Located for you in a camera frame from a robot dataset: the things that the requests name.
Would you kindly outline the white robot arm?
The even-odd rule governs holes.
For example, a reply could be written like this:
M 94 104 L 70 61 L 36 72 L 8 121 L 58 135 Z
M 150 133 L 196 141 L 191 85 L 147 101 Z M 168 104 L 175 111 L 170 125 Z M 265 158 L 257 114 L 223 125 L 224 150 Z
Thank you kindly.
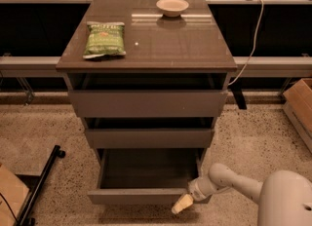
M 174 204 L 172 213 L 178 214 L 195 202 L 228 189 L 258 205 L 257 226 L 312 226 L 312 182 L 306 177 L 277 170 L 260 182 L 220 163 L 188 183 L 187 192 Z

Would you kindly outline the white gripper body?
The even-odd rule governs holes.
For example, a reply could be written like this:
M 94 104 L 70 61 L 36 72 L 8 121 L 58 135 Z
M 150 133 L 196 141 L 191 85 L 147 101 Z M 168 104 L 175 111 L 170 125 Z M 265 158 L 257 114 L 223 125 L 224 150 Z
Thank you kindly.
M 196 202 L 201 202 L 215 194 L 218 191 L 218 186 L 207 175 L 204 175 L 190 181 L 188 191 Z

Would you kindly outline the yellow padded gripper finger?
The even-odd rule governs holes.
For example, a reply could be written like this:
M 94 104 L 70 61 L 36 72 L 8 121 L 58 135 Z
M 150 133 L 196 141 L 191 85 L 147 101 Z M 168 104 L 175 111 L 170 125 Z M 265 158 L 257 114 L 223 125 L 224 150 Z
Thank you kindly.
M 190 194 L 183 194 L 172 207 L 172 213 L 178 214 L 192 205 L 193 205 L 192 196 Z

